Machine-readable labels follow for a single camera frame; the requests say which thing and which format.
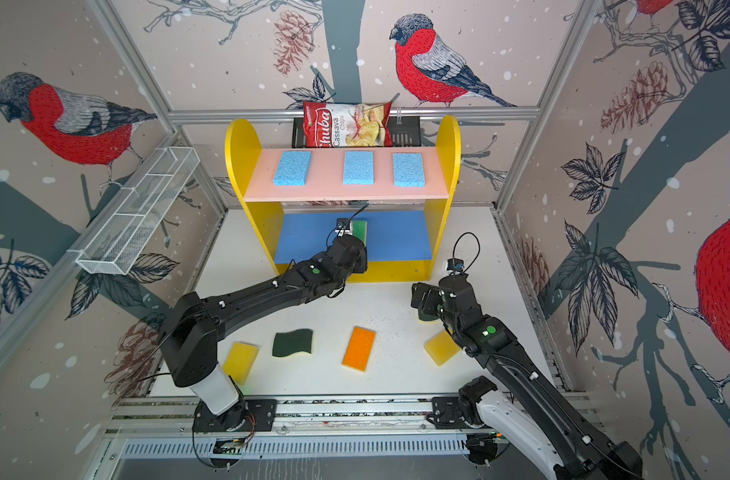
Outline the light blue sponge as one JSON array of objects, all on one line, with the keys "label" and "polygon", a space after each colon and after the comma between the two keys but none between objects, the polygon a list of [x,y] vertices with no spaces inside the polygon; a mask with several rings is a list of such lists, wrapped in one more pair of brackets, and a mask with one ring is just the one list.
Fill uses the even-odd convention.
[{"label": "light blue sponge", "polygon": [[395,187],[422,188],[425,186],[423,159],[420,153],[394,153],[392,162]]},{"label": "light blue sponge", "polygon": [[372,185],[374,157],[371,151],[347,151],[344,155],[343,184]]},{"label": "light blue sponge", "polygon": [[310,151],[284,151],[273,177],[275,186],[304,186],[311,165]]}]

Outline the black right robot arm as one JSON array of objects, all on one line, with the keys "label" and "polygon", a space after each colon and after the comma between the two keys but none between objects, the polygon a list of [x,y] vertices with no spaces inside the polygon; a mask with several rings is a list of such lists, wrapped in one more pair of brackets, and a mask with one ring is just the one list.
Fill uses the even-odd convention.
[{"label": "black right robot arm", "polygon": [[455,409],[432,416],[435,425],[490,428],[547,479],[641,478],[640,454],[610,440],[565,399],[516,335],[482,311],[466,275],[413,284],[411,306],[422,319],[441,320],[454,344],[487,372],[459,389]]}]

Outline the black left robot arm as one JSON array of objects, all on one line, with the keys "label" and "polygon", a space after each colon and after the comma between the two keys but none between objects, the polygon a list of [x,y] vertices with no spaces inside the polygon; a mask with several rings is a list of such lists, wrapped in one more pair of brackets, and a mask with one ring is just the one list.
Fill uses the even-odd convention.
[{"label": "black left robot arm", "polygon": [[162,356],[174,384],[191,389],[210,413],[229,412],[241,394],[218,361],[218,343],[277,311],[339,295],[349,277],[365,273],[367,266],[365,244],[343,235],[272,279],[220,296],[182,296],[161,329]]}]

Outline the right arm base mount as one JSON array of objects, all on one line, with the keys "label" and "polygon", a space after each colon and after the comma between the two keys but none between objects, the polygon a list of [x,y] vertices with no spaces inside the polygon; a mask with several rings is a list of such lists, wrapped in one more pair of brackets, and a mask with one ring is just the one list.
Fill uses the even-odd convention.
[{"label": "right arm base mount", "polygon": [[497,385],[487,377],[477,377],[462,386],[456,396],[431,399],[431,411],[425,419],[436,429],[479,429],[485,427],[478,411],[482,397],[497,391]]}]

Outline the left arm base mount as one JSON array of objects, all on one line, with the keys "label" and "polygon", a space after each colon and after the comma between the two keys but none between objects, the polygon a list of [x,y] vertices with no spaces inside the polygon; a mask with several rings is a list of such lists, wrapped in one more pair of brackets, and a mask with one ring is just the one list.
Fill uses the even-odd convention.
[{"label": "left arm base mount", "polygon": [[221,415],[213,414],[200,400],[195,412],[194,433],[270,432],[273,427],[278,401],[274,398],[244,397]]}]

